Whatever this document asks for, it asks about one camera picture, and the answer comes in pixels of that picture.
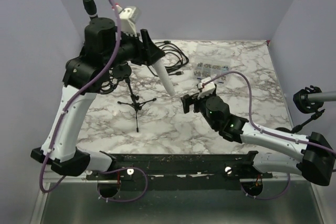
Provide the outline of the black tripod mic stand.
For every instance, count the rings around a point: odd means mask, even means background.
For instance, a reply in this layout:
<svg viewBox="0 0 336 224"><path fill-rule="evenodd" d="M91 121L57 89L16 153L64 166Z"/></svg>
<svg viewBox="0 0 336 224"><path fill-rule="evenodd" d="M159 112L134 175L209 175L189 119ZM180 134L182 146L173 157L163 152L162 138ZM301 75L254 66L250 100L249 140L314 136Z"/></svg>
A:
<svg viewBox="0 0 336 224"><path fill-rule="evenodd" d="M132 107L135 111L135 121L136 121L136 132L139 133L139 124L138 124L138 112L142 110L143 106L150 102L155 102L157 98L153 98L151 100L146 100L143 102L139 102L140 97L133 93L131 87L131 80L129 76L125 77L111 77L109 81L104 82L100 88L100 94L109 94L112 93L119 85L119 82L125 81L127 84L128 90L130 92L131 103L121 102L118 101L117 104L119 105L128 105Z"/></svg>

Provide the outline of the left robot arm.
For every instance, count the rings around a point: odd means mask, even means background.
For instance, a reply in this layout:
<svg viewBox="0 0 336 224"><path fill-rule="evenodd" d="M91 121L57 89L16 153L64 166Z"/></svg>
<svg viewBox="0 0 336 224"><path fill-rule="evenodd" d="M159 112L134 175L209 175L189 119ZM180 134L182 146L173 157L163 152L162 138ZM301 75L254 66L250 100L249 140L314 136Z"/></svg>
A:
<svg viewBox="0 0 336 224"><path fill-rule="evenodd" d="M79 176L86 170L98 171L104 179L116 175L113 157L105 152L85 152L76 147L89 107L102 86L111 80L110 69L119 71L128 62L157 66L165 53L151 40L146 29L131 36L122 32L117 41L115 22L92 18L84 29L85 42L78 57L66 63L61 103L48 138L31 157L63 176Z"/></svg>

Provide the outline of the white microphone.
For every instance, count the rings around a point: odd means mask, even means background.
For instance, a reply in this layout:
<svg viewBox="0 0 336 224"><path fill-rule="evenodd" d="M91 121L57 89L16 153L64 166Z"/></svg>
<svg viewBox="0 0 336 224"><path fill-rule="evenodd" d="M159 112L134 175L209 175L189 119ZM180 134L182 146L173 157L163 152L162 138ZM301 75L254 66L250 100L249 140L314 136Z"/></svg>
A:
<svg viewBox="0 0 336 224"><path fill-rule="evenodd" d="M162 60L159 59L153 64L153 68L156 71L156 74L158 75L159 79L161 80L166 92L170 95L173 96L175 95L175 90L173 87L173 83L167 73L167 70L165 66L162 63Z"/></svg>

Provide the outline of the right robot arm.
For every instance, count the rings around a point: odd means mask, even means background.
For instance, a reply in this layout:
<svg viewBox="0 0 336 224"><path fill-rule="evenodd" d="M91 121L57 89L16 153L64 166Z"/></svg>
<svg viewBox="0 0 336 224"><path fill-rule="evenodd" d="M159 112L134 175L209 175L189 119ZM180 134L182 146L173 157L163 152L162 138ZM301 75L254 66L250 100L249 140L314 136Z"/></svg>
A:
<svg viewBox="0 0 336 224"><path fill-rule="evenodd" d="M317 132L310 135L293 134L254 125L252 121L231 114L229 105L219 96L198 94L181 97L184 113L190 106L200 113L212 130L230 142L258 145L276 154L257 154L243 162L242 173L249 178L259 172L298 174L307 181L329 186L335 164L335 151L326 138Z"/></svg>

